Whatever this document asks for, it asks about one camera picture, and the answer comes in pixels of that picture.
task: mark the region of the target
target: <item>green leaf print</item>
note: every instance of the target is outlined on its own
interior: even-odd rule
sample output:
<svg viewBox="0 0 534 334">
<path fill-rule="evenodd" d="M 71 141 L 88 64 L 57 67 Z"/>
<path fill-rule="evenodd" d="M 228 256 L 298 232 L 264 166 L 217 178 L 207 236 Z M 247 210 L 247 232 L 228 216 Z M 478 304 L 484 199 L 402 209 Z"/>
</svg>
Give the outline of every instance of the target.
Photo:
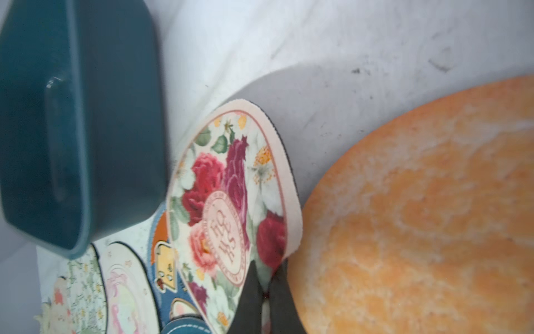
<svg viewBox="0 0 534 334">
<path fill-rule="evenodd" d="M 189 216 L 189 212 L 185 209 L 184 205 L 182 204 L 182 198 L 173 196 L 171 199 L 171 210 L 174 211 L 174 214 L 176 215 L 176 218 L 180 220 L 182 223 L 189 223 L 189 220 L 191 220 L 191 216 Z"/>
<path fill-rule="evenodd" d="M 173 240 L 178 240 L 179 236 L 179 228 L 178 228 L 178 221 L 176 220 L 175 212 L 170 212 L 170 234 Z"/>
<path fill-rule="evenodd" d="M 256 244 L 256 234 L 257 234 L 257 228 L 254 228 L 254 224 L 252 223 L 252 217 L 250 217 L 250 213 L 247 210 L 247 225 L 246 225 L 246 232 L 248 235 L 248 239 L 250 240 L 251 245 Z"/>
<path fill-rule="evenodd" d="M 233 144 L 234 139 L 235 139 L 235 132 L 232 129 L 230 129 L 230 145 Z"/>
<path fill-rule="evenodd" d="M 74 276 L 74 271 L 72 269 L 72 262 L 69 261 L 68 262 L 68 272 L 69 272 L 69 280 L 70 280 L 70 283 L 73 284 L 74 282 L 76 282 L 76 277 Z"/>
<path fill-rule="evenodd" d="M 98 330 L 95 328 L 84 328 L 80 332 L 80 334 L 97 334 L 97 333 L 98 333 Z"/>
<path fill-rule="evenodd" d="M 258 272 L 258 281 L 260 282 L 263 291 L 267 291 L 269 282 L 271 281 L 272 269 L 268 265 L 264 264 L 256 246 L 251 247 L 250 258 L 256 260 L 256 270 Z"/>
<path fill-rule="evenodd" d="M 91 259 L 91 265 L 93 266 L 93 271 L 95 273 L 98 273 L 100 271 L 100 268 L 98 267 L 98 260 L 97 258 L 92 258 Z"/>
<path fill-rule="evenodd" d="M 87 275 L 87 285 L 91 288 L 92 292 L 95 292 L 95 289 L 93 287 L 93 273 L 88 273 Z"/>
<path fill-rule="evenodd" d="M 230 311 L 235 312 L 237 309 L 237 306 L 235 305 L 235 301 L 233 300 L 233 297 L 228 296 L 228 308 Z"/>
<path fill-rule="evenodd" d="M 226 139 L 226 136 L 222 135 L 217 138 L 217 141 L 213 144 L 211 149 L 217 153 L 226 153 L 228 150 L 228 139 Z"/>
<path fill-rule="evenodd" d="M 228 297 L 234 297 L 239 292 L 239 288 L 230 283 L 228 278 L 220 271 L 217 273 L 217 284 L 223 288 Z"/>
<path fill-rule="evenodd" d="M 195 143 L 198 146 L 206 146 L 208 145 L 209 141 L 211 140 L 211 131 L 208 127 L 206 127 L 204 130 L 202 130 L 201 133 L 198 134 L 197 138 L 195 139 Z"/>
</svg>

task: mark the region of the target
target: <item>orange round mat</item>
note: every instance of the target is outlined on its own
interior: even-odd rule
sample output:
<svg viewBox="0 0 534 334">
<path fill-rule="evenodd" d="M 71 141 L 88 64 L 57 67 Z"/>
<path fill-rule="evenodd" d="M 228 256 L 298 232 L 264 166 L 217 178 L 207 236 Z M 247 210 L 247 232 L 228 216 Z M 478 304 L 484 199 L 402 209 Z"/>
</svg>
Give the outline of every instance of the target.
<svg viewBox="0 0 534 334">
<path fill-rule="evenodd" d="M 309 334 L 534 331 L 534 76 L 372 132 L 303 210 L 289 284 Z"/>
</svg>

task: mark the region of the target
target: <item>yellow flower print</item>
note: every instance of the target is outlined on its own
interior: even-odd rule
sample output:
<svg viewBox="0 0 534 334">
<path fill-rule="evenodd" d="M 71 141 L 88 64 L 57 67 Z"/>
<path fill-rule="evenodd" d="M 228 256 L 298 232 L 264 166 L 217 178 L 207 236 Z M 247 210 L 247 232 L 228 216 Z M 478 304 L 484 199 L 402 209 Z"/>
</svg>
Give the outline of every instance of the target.
<svg viewBox="0 0 534 334">
<path fill-rule="evenodd" d="M 247 124 L 247 117 L 245 115 L 241 115 L 241 117 L 237 120 L 237 125 L 239 125 L 239 128 L 243 130 L 246 124 Z"/>
<path fill-rule="evenodd" d="M 197 276 L 201 281 L 204 281 L 204 271 L 197 269 Z"/>
<path fill-rule="evenodd" d="M 267 162 L 271 161 L 272 155 L 271 150 L 267 146 L 262 147 L 254 159 L 254 167 L 259 167 L 260 165 L 266 165 Z"/>
<path fill-rule="evenodd" d="M 219 320 L 219 322 L 225 326 L 225 327 L 228 327 L 228 318 L 226 317 L 226 315 L 224 315 L 224 313 L 222 312 L 219 312 L 217 314 L 217 320 Z"/>
</svg>

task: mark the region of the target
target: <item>red rose print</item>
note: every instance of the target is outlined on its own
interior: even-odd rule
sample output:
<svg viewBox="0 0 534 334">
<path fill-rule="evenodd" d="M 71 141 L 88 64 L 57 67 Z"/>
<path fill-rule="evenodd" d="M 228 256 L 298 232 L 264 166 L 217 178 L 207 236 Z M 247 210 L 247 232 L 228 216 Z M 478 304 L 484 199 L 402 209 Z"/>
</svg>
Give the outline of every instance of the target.
<svg viewBox="0 0 534 334">
<path fill-rule="evenodd" d="M 55 289 L 54 291 L 54 304 L 63 305 L 63 295 L 59 289 Z"/>
<path fill-rule="evenodd" d="M 256 246 L 263 263 L 273 270 L 278 268 L 286 250 L 284 218 L 267 211 L 267 217 L 258 226 Z"/>
<path fill-rule="evenodd" d="M 217 260 L 215 260 L 213 254 L 209 251 L 208 241 L 204 234 L 202 224 L 196 224 L 191 228 L 189 234 L 189 246 L 191 247 L 195 265 L 205 273 L 213 276 Z"/>
<path fill-rule="evenodd" d="M 189 226 L 202 220 L 204 202 L 209 194 L 221 187 L 224 165 L 209 153 L 200 153 L 193 167 L 196 180 L 191 190 L 182 196 L 182 205 L 189 212 Z"/>
<path fill-rule="evenodd" d="M 203 286 L 198 286 L 195 282 L 189 282 L 189 291 L 195 296 L 197 303 L 199 303 L 202 312 L 206 314 L 206 298 L 208 294 L 206 293 L 206 288 Z"/>
<path fill-rule="evenodd" d="M 224 171 L 223 188 L 232 199 L 235 209 L 239 213 L 239 220 L 243 231 L 247 230 L 247 187 L 245 184 L 245 149 L 247 137 L 236 139 L 228 148 L 226 169 Z M 248 235 L 245 234 L 245 248 L 250 247 Z"/>
</svg>

